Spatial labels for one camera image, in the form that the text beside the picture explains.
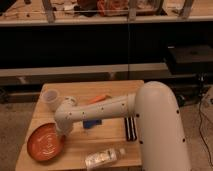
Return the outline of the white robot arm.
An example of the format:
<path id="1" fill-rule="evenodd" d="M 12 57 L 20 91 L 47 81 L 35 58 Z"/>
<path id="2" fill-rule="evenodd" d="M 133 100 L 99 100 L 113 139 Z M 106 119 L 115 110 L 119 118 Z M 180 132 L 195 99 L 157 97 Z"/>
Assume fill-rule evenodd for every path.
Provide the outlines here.
<path id="1" fill-rule="evenodd" d="M 75 122 L 135 117 L 144 171 L 191 171 L 176 97 L 166 84 L 149 81 L 135 93 L 90 105 L 62 102 L 54 114 L 57 134 L 68 135 Z"/>

